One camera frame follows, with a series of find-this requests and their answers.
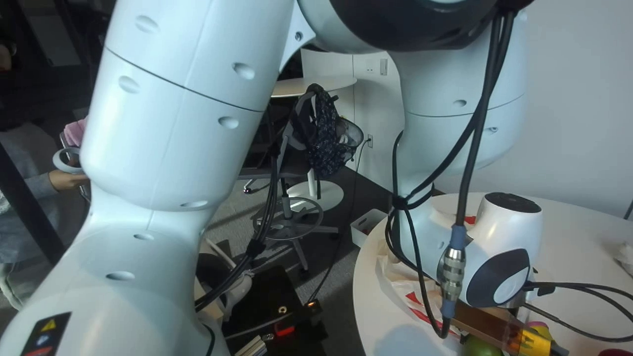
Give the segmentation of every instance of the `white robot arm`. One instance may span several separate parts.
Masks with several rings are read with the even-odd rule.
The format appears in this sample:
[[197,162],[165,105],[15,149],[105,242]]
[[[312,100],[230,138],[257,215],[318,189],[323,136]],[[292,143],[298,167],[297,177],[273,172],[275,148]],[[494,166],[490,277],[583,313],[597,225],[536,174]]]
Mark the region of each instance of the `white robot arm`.
[[[524,3],[520,8],[529,1],[500,2]],[[280,70],[309,42],[343,53],[390,51],[406,117],[397,193],[407,195],[428,177],[477,106],[497,0],[391,3],[119,0],[80,154],[92,181],[89,216],[5,331],[0,354],[35,350],[42,330],[55,341],[43,353],[50,355],[229,354],[220,328],[201,322],[192,303],[201,232],[235,183]],[[519,16],[489,104],[480,165],[510,148],[524,118],[524,27]],[[461,172],[465,160],[460,153],[448,171]],[[422,269],[440,279],[452,222],[429,202],[411,213],[424,246]],[[498,305],[525,282],[540,213],[515,211],[502,196],[487,199],[478,218],[464,288],[451,297]],[[415,261],[404,229],[397,241]],[[493,300],[471,296],[480,268],[510,250],[527,258],[516,275],[485,270],[495,276],[482,286],[494,290]],[[51,320],[56,327],[46,329]]]

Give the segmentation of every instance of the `white box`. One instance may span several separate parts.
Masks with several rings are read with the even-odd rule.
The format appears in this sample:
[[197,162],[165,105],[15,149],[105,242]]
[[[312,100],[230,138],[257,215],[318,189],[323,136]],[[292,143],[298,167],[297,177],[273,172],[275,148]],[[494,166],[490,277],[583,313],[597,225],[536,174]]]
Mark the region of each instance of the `white box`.
[[371,209],[356,219],[349,225],[352,230],[352,241],[354,245],[362,247],[367,239],[367,235],[373,230],[379,222],[387,217],[387,214],[378,209]]

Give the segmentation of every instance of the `green fruit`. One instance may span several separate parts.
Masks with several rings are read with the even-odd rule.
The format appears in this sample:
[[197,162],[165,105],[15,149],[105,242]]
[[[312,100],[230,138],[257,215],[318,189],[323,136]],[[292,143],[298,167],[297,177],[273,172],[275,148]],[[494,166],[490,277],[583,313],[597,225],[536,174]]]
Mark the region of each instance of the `green fruit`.
[[462,356],[503,356],[499,348],[470,335],[461,349]]

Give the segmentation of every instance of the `backpack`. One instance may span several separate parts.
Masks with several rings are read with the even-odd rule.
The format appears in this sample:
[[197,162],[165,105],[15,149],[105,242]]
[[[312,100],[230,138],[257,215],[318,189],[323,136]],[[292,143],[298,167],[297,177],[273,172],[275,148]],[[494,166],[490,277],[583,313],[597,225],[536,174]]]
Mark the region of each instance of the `backpack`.
[[[315,97],[315,107],[311,99]],[[363,131],[339,116],[334,101],[318,84],[311,84],[295,105],[291,123],[308,151],[308,162],[317,179],[328,178],[354,157],[363,142]]]

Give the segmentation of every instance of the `white round table top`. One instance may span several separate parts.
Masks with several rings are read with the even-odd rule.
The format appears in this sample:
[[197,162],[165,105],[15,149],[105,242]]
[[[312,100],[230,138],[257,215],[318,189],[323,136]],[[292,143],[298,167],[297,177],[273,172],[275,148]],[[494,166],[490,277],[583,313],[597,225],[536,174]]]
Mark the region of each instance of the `white round table top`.
[[312,83],[322,86],[325,91],[335,91],[353,86],[356,83],[356,78],[351,75],[336,75],[280,80],[275,84],[275,89],[270,97],[288,98],[291,96],[302,96]]
[[[467,213],[476,215],[484,193],[468,195]],[[543,234],[536,269],[537,280],[604,284],[633,293],[633,278],[612,256],[619,244],[633,243],[633,222],[569,204],[530,198],[543,209]],[[457,194],[433,197],[433,206],[454,213]],[[441,340],[430,325],[417,319],[381,276],[377,247],[384,239],[386,220],[370,233],[354,268],[354,313],[367,356],[456,355],[461,346],[455,338]],[[607,293],[626,309],[633,303]],[[567,323],[606,337],[633,334],[633,325],[615,308],[584,293],[557,289],[533,304]],[[604,343],[581,336],[531,313],[529,320],[548,324],[552,337],[570,355],[596,356],[607,348],[633,350],[633,342]]]

